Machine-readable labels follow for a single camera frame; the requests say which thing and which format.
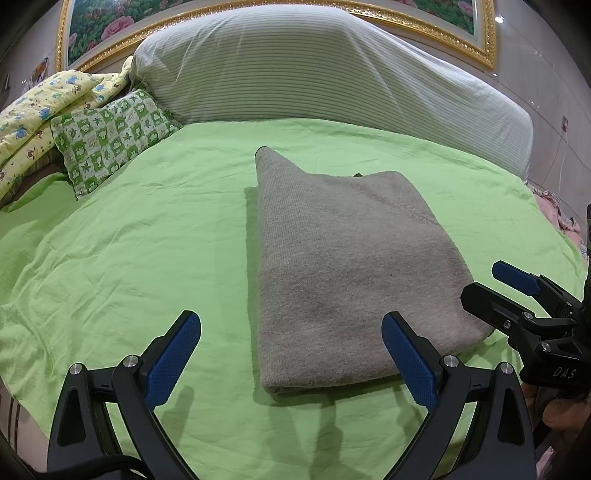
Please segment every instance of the white wall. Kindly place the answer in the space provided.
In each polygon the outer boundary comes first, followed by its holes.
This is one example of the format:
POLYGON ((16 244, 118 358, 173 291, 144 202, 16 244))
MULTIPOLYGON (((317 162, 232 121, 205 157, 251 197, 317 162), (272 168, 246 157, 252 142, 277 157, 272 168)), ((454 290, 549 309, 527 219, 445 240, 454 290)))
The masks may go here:
POLYGON ((49 57, 48 75, 56 72, 57 27, 62 1, 60 0, 43 15, 0 63, 0 81, 4 81, 8 72, 11 75, 10 94, 0 108, 4 108, 19 97, 22 92, 21 82, 31 76, 33 69, 43 58, 49 57))
MULTIPOLYGON (((591 203, 591 89, 554 31, 523 0, 495 1, 496 13, 505 21, 496 25, 499 54, 494 72, 481 72, 435 48, 419 46, 480 77, 527 110, 534 124, 530 179, 557 192, 564 157, 563 209, 584 225, 586 206, 591 203), (563 115, 569 119, 568 147, 560 138, 563 115)), ((43 57, 49 56, 54 71, 60 8, 61 2, 0 64, 0 79, 5 72, 12 72, 9 101, 19 95, 20 81, 43 57)), ((106 69, 116 70, 112 66, 106 69)))

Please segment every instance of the bolt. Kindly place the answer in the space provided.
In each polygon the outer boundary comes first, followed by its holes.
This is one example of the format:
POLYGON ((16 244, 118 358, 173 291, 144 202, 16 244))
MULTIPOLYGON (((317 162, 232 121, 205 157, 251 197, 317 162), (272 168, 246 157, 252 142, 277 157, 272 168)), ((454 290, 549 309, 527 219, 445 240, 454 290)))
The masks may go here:
POLYGON ((139 362, 139 358, 137 355, 128 355, 123 359, 123 366, 125 368, 132 368, 135 367, 139 362))
POLYGON ((511 364, 508 364, 507 362, 503 362, 501 363, 501 372, 510 375, 511 373, 513 373, 513 366, 511 364))
POLYGON ((82 372, 82 364, 74 364, 70 367, 70 375, 78 375, 82 372))
POLYGON ((446 355, 443 357, 443 363, 446 364, 448 367, 454 368, 460 364, 460 361, 457 359, 456 356, 446 355))

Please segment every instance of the green bed sheet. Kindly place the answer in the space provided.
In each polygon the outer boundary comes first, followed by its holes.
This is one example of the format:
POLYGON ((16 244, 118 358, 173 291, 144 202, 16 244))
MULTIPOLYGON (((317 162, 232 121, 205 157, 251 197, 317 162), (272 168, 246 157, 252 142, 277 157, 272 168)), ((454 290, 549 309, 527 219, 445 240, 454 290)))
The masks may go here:
MULTIPOLYGON (((0 377, 46 433, 72 363, 115 365, 191 309, 201 341, 156 413, 201 479, 381 479, 393 466, 425 415, 400 378, 283 398, 258 384, 254 152, 262 145, 311 173, 401 172, 475 280, 539 314, 491 277, 495 261, 582 293, 574 245, 517 177, 485 160, 321 120, 188 125, 78 202, 55 174, 0 212, 0 377)), ((497 333, 462 358, 519 367, 497 333)), ((132 450, 121 419, 115 424, 132 450)))

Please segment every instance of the blue gripper pad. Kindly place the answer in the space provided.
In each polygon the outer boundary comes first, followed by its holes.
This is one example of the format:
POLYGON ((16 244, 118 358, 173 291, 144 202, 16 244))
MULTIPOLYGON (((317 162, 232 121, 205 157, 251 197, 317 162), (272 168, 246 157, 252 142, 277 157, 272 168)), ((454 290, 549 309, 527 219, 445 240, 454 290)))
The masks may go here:
POLYGON ((144 400, 150 410, 164 405, 201 338, 201 322, 191 313, 148 374, 144 400))
POLYGON ((382 320, 382 340, 414 401, 432 412, 438 399, 435 375, 390 314, 382 320))
POLYGON ((530 297, 540 293, 540 286, 533 275, 505 262, 498 261, 492 266, 492 276, 530 297))

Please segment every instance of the gray towel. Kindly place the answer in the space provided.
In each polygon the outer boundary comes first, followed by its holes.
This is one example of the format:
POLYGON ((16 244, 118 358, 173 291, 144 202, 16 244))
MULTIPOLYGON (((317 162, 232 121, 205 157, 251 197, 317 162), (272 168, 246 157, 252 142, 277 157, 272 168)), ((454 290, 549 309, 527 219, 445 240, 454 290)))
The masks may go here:
POLYGON ((462 309, 472 276, 400 173, 309 174, 268 147, 255 154, 261 242, 261 385, 270 393, 394 375, 381 338, 398 310, 440 353, 492 329, 462 309))

